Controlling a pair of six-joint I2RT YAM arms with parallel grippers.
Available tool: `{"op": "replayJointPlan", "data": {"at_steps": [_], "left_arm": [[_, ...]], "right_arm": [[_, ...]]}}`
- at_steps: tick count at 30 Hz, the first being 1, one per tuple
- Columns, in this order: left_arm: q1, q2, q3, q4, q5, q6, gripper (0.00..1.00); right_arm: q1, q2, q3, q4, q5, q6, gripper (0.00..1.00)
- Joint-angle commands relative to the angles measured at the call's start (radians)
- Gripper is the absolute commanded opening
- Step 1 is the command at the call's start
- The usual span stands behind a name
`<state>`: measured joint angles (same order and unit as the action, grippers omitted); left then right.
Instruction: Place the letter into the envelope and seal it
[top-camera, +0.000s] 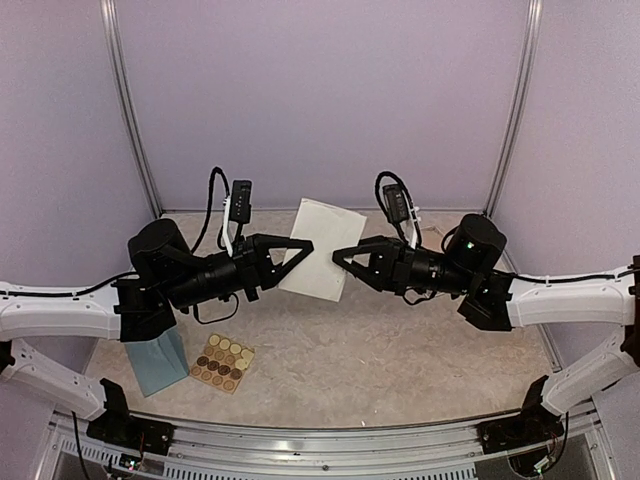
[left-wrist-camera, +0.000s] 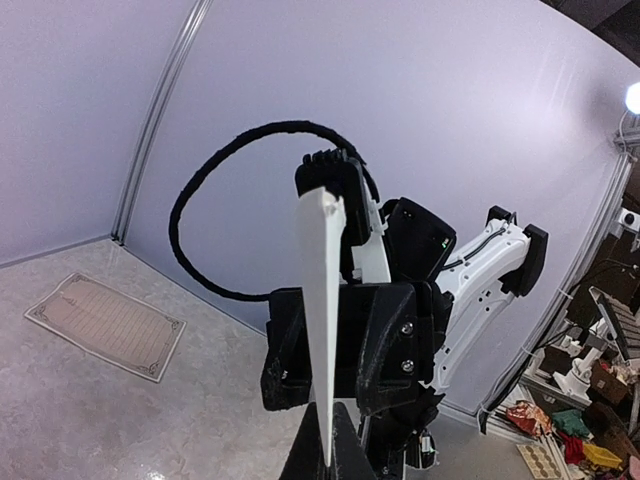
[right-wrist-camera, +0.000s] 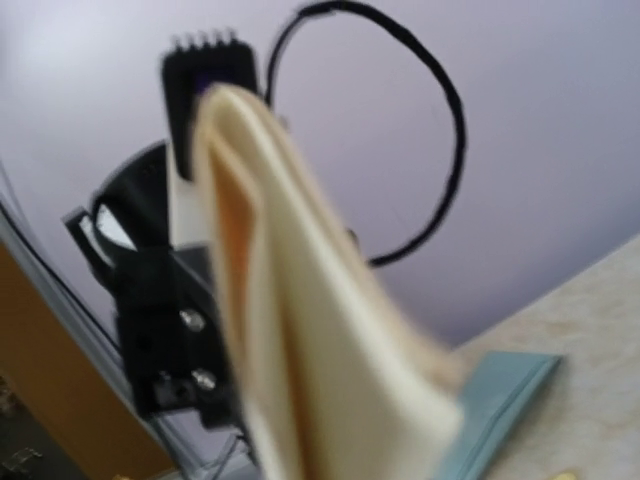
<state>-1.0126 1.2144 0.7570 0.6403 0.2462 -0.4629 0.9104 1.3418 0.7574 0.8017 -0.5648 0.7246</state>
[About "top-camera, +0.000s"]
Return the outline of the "beige lined letter paper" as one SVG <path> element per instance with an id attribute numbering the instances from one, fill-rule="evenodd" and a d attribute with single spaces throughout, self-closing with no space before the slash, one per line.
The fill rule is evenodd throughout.
<path id="1" fill-rule="evenodd" d="M 356 246 L 366 220 L 366 216 L 355 211 L 302 198 L 291 237 L 310 240 L 313 251 L 279 282 L 278 289 L 338 302 L 346 272 L 332 261 L 333 252 Z"/>

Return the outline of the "teal blue envelope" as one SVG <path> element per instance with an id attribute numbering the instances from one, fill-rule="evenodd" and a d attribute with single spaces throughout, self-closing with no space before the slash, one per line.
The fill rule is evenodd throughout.
<path id="1" fill-rule="evenodd" d="M 125 350 L 144 397 L 154 395 L 189 375 L 185 348 L 176 326 L 156 339 L 125 343 Z"/>

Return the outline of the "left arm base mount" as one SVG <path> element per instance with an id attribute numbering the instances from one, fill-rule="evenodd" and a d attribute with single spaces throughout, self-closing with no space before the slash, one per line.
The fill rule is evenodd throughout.
<path id="1" fill-rule="evenodd" d="M 130 413 L 121 386 L 106 378 L 100 380 L 104 389 L 105 411 L 88 423 L 89 438 L 104 443 L 166 456 L 171 446 L 175 426 L 171 423 L 137 417 Z"/>

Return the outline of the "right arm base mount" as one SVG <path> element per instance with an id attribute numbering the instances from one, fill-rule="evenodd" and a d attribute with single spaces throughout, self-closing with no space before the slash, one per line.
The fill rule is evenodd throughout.
<path id="1" fill-rule="evenodd" d="M 542 406 L 542 391 L 548 379 L 549 376 L 544 375 L 530 385 L 517 414 L 477 426 L 484 454 L 518 449 L 565 433 L 561 416 Z"/>

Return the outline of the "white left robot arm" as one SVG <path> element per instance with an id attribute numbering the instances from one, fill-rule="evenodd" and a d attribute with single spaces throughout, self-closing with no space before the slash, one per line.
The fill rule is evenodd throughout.
<path id="1" fill-rule="evenodd" d="M 28 337 L 75 336 L 121 343 L 154 341 L 176 326 L 175 311 L 277 286 L 314 250 L 312 241 L 253 234 L 230 252 L 199 257 L 176 222 L 146 225 L 128 242 L 129 272 L 73 291 L 1 285 L 1 377 L 25 383 L 93 423 L 121 445 L 140 434 L 122 387 L 88 379 L 39 354 Z"/>

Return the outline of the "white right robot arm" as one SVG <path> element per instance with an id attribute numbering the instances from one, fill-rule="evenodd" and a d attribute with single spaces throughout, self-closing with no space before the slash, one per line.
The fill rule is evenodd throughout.
<path id="1" fill-rule="evenodd" d="M 467 214 L 440 252 L 374 236 L 333 252 L 333 262 L 378 292 L 429 300 L 445 293 L 481 331 L 552 323 L 611 323 L 616 330 L 559 373 L 534 382 L 511 433 L 523 444 L 546 432 L 551 418 L 639 370 L 639 265 L 578 277 L 526 277 L 495 268 L 507 239 L 490 219 Z"/>

